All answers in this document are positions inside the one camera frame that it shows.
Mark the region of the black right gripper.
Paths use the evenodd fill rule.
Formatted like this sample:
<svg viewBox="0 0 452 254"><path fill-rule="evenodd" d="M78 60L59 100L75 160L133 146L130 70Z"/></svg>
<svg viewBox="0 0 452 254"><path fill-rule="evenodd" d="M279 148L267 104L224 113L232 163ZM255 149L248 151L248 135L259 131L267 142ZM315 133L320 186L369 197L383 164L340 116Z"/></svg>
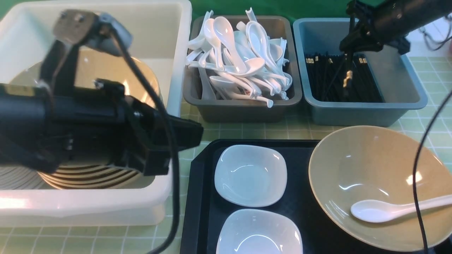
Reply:
<svg viewBox="0 0 452 254"><path fill-rule="evenodd" d="M406 4L406 0L384 0L376 6L360 0L349 1L346 7L349 33L341 40L339 49L344 53L377 53L387 45L399 55L408 53L411 44L406 39L407 25L402 19Z"/></svg>

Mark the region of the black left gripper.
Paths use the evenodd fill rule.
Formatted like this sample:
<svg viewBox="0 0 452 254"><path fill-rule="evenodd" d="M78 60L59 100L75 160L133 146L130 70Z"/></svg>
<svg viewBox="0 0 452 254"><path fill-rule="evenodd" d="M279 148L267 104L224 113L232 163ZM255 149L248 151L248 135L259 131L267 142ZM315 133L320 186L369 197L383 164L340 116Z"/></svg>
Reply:
<svg viewBox="0 0 452 254"><path fill-rule="evenodd" d="M96 79L95 88L76 87L64 113L64 167L103 165L145 176L167 175L170 151L161 113L125 94L125 86ZM177 149L198 147L203 126L168 115Z"/></svg>

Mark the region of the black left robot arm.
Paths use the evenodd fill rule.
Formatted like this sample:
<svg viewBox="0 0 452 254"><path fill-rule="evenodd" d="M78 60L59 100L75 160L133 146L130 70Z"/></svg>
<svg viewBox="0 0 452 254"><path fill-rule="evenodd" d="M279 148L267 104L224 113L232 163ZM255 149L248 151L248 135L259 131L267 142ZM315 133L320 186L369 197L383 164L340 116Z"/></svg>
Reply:
<svg viewBox="0 0 452 254"><path fill-rule="evenodd" d="M1 85L1 166L105 166L166 175L171 149L161 114L106 79L50 97L44 88Z"/></svg>

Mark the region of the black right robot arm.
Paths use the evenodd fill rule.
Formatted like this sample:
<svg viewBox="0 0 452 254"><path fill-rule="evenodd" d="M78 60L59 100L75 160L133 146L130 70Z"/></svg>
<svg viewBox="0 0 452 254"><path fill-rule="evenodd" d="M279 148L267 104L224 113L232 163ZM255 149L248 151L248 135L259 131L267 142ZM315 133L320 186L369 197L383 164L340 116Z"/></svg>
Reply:
<svg viewBox="0 0 452 254"><path fill-rule="evenodd" d="M348 35L339 49L344 53L379 52L384 46L395 48L400 55L410 51L407 34L451 13L450 0L384 0L369 5L349 1Z"/></svg>

